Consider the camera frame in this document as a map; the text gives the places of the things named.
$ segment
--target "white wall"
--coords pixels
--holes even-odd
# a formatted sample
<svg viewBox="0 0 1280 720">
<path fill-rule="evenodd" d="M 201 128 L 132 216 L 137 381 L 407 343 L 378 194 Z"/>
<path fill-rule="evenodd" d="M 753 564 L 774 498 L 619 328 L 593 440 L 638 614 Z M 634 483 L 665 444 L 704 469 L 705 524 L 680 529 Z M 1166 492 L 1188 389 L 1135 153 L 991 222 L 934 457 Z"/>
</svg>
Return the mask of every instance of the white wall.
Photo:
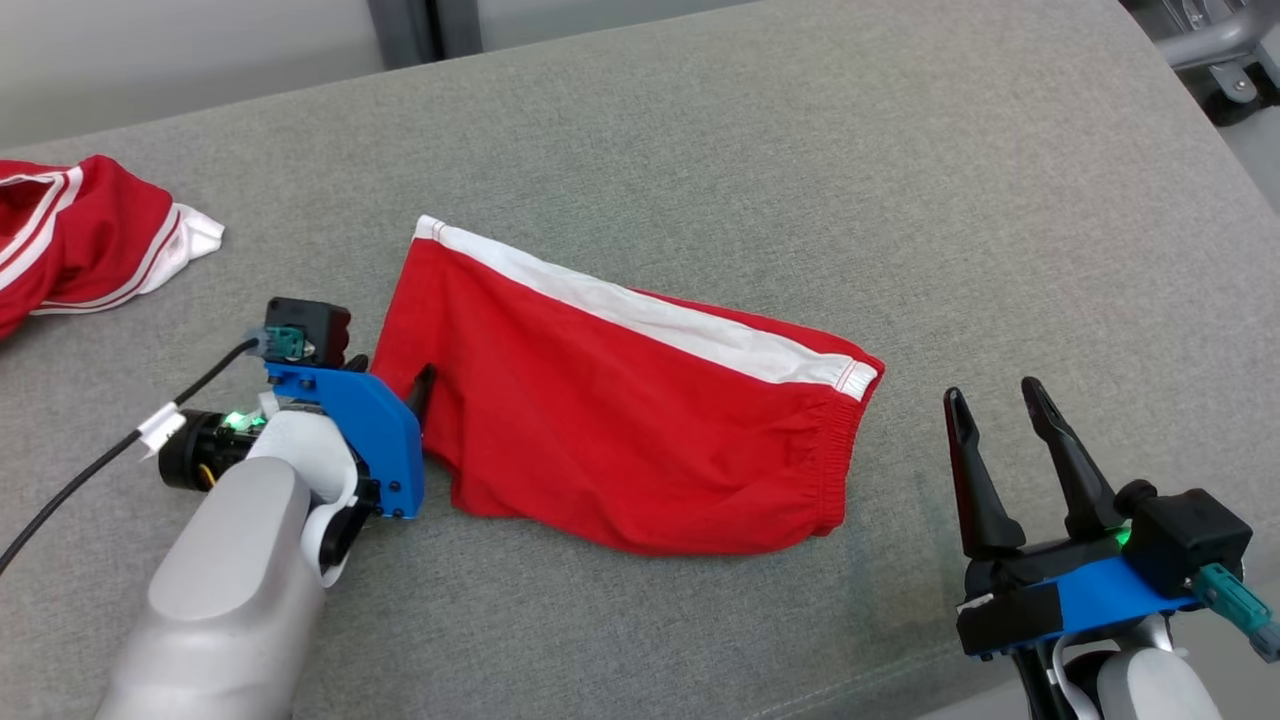
<svg viewBox="0 0 1280 720">
<path fill-rule="evenodd" d="M 662 20 L 749 0 L 477 0 L 484 49 Z"/>
<path fill-rule="evenodd" d="M 381 69 L 365 0 L 0 0 L 0 149 Z"/>
</svg>

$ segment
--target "robotic arm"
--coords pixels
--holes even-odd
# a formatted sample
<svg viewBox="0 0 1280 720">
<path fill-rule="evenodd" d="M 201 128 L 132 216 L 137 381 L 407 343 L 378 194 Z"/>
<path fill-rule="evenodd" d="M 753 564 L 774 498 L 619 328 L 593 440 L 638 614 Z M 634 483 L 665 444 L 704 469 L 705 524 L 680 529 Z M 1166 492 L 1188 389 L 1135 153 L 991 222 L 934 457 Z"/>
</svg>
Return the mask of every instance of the robotic arm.
<svg viewBox="0 0 1280 720">
<path fill-rule="evenodd" d="M 342 307 L 271 300 L 261 411 L 160 418 L 174 428 L 164 482 L 209 497 L 151 580 L 99 719 L 288 717 L 324 589 L 365 521 L 417 514 L 434 369 L 401 402 L 365 374 L 366 357 L 344 363 L 348 322 Z M 1210 607 L 1280 659 L 1280 625 L 1243 584 L 1252 530 L 1201 489 L 1161 497 L 1135 480 L 1117 496 L 1039 380 L 1025 378 L 1023 396 L 1068 505 L 1068 538 L 1030 547 L 987 474 L 964 396 L 945 397 L 970 559 L 956 609 L 965 653 L 1011 657 L 1033 720 L 1219 717 L 1172 652 L 1167 618 Z M 1117 650 L 1064 661 L 1096 641 Z"/>
<path fill-rule="evenodd" d="M 1253 530 L 1203 489 L 1161 497 L 1146 480 L 1111 491 L 1084 443 L 1036 378 L 1023 379 L 1036 434 L 1066 498 L 1068 538 L 1024 547 L 978 452 L 957 388 L 943 400 L 960 537 L 970 562 L 956 630 L 966 655 L 1012 659 L 1033 720 L 1220 717 L 1174 653 L 1167 618 L 1204 607 L 1280 660 L 1280 625 L 1243 584 Z M 1064 662 L 1073 644 L 1112 641 Z"/>
<path fill-rule="evenodd" d="M 160 451 L 165 483 L 207 492 L 156 570 L 111 674 L 101 720 L 289 717 L 324 589 L 372 515 L 422 502 L 420 419 L 343 363 L 346 310 L 275 299 L 260 413 L 184 411 Z"/>
</svg>

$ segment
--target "folded red shorts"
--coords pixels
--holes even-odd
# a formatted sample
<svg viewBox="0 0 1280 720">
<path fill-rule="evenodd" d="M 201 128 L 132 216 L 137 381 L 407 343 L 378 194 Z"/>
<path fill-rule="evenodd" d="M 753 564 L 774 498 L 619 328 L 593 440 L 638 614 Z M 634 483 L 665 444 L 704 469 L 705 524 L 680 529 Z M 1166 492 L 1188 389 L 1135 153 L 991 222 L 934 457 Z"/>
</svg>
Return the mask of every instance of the folded red shorts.
<svg viewBox="0 0 1280 720">
<path fill-rule="evenodd" d="M 419 220 L 372 373 L 431 363 L 453 505 L 645 555 L 759 553 L 845 518 L 884 365 L 832 334 L 627 290 Z"/>
<path fill-rule="evenodd" d="M 0 340 L 27 315 L 97 313 L 151 292 L 221 236 L 110 158 L 0 160 Z"/>
</svg>

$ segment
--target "gray fabric surface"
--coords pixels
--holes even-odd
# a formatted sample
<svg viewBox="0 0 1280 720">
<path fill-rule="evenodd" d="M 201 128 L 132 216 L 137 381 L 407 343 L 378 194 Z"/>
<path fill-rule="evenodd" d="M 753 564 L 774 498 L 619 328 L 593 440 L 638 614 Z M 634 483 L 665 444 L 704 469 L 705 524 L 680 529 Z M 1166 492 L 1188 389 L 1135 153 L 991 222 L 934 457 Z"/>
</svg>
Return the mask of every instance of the gray fabric surface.
<svg viewBox="0 0 1280 720">
<path fill-rule="evenodd" d="M 1280 223 L 1112 0 L 762 3 L 27 149 L 92 152 L 229 227 L 218 255 L 0 345 L 0 528 L 202 372 L 271 295 L 371 348 L 421 211 L 613 282 L 835 332 L 888 364 L 849 519 L 650 560 L 526 521 L 366 533 L 297 717 L 902 717 L 961 657 L 942 392 L 1005 503 L 1061 537 L 1041 377 L 1119 484 L 1203 484 L 1280 546 Z M 193 405 L 247 406 L 241 361 Z M 0 715 L 92 711 L 198 502 L 113 464 L 0 579 Z"/>
</svg>

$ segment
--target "white trim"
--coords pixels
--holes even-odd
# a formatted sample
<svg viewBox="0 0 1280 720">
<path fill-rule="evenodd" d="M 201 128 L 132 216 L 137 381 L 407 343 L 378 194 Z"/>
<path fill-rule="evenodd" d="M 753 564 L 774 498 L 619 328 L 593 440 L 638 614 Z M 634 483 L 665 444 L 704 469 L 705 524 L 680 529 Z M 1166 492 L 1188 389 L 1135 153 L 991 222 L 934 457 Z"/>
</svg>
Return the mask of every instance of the white trim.
<svg viewBox="0 0 1280 720">
<path fill-rule="evenodd" d="M 97 300 L 84 302 L 46 300 L 31 314 L 82 315 L 124 305 L 133 297 L 151 292 L 166 283 L 196 258 L 204 258 L 221 247 L 224 229 L 221 223 L 212 220 L 209 215 L 180 202 L 174 202 L 169 208 L 164 223 L 160 224 L 160 229 L 151 238 L 151 245 L 147 246 L 142 263 L 128 282 Z"/>
<path fill-rule="evenodd" d="M 49 249 L 49 243 L 54 240 L 54 225 L 58 222 L 58 214 L 65 210 L 67 206 L 76 200 L 83 179 L 84 173 L 78 167 L 70 168 L 65 173 L 58 173 L 54 182 L 58 184 L 58 190 L 61 190 L 63 183 L 65 183 L 67 191 L 58 197 L 58 202 L 54 205 L 52 210 L 49 210 L 49 201 L 56 195 L 56 191 L 46 192 L 44 200 L 41 200 L 40 206 L 37 208 L 37 211 L 32 214 L 32 219 L 28 220 L 27 224 L 23 225 L 22 231 L 18 232 L 18 236 L 15 236 L 19 242 L 10 243 L 10 246 L 5 249 L 5 252 L 0 252 L 0 263 L 13 258 L 13 263 L 4 270 L 0 270 L 0 288 L 8 287 L 9 283 L 22 277 L 23 273 L 36 264 L 36 260 L 44 255 L 45 250 Z M 40 222 L 45 219 L 46 211 L 49 214 L 49 220 L 45 222 L 45 227 L 40 228 L 40 232 L 31 238 L 31 242 L 19 251 L 18 247 L 22 245 L 20 241 L 26 240 L 26 237 L 35 231 Z"/>
<path fill-rule="evenodd" d="M 28 173 L 18 173 L 17 176 L 5 176 L 0 178 L 0 187 L 4 187 L 6 184 L 18 184 L 19 182 L 50 182 L 54 178 L 58 178 L 65 173 L 67 170 L 49 170 L 47 173 L 36 173 L 33 176 Z"/>
<path fill-rule="evenodd" d="M 461 252 L 512 282 L 677 350 L 774 384 L 817 383 L 861 401 L 878 374 L 847 355 L 814 352 L 780 334 L 682 307 L 422 215 L 416 236 Z"/>
</svg>

